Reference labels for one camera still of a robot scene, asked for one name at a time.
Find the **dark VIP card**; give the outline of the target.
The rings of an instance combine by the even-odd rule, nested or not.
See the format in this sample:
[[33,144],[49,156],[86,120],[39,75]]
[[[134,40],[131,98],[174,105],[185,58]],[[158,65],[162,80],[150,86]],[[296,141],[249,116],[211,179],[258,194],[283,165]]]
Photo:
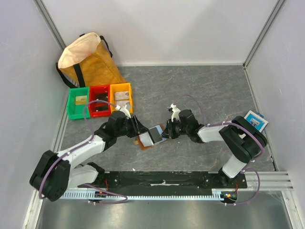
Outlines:
[[152,127],[149,129],[149,135],[152,139],[152,142],[154,144],[157,144],[158,142],[161,142],[163,138],[161,137],[161,134],[159,133],[159,130],[157,127]]
[[107,112],[109,111],[109,108],[107,105],[100,105],[95,107],[95,112]]

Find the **brown leather card holder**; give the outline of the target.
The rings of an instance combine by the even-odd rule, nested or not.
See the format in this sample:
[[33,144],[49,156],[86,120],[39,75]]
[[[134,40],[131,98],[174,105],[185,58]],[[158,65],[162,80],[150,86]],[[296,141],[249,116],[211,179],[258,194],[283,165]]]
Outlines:
[[[158,124],[158,125],[155,125],[153,127],[157,127],[158,130],[159,130],[159,133],[161,134],[163,132],[163,130],[165,129],[164,126],[162,124]],[[166,138],[163,138],[163,140],[161,142],[158,142],[157,144],[154,144],[152,142],[152,139],[149,135],[149,131],[144,133],[144,134],[141,134],[139,136],[136,136],[136,138],[134,139],[133,141],[133,144],[134,145],[137,145],[137,146],[140,146],[141,150],[145,150],[145,149],[148,149],[148,148],[151,148],[151,147],[154,147],[154,146],[157,146],[161,143],[164,143],[166,142],[168,139]]]

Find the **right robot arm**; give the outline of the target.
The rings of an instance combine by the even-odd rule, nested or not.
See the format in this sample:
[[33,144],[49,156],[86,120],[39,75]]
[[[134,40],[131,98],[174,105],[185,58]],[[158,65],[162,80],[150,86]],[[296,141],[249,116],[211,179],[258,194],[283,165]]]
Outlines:
[[235,178],[264,152],[267,145],[266,137],[241,116],[229,122],[204,125],[196,120],[190,109],[180,110],[172,104],[169,112],[172,116],[161,134],[163,138],[176,139],[187,135],[195,143],[223,141],[229,147],[232,156],[218,172],[218,182],[222,187],[233,185]]

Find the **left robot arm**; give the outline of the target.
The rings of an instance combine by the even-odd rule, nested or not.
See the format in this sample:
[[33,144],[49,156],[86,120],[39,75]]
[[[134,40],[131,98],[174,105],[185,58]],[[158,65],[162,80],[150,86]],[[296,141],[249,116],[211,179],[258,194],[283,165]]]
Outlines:
[[38,191],[40,199],[50,201],[58,200],[71,187],[87,183],[101,187],[105,181],[101,169],[94,164],[80,164],[109,149],[121,136],[134,138],[148,131],[135,115],[115,111],[84,141],[59,152],[44,152],[30,177],[30,185]]

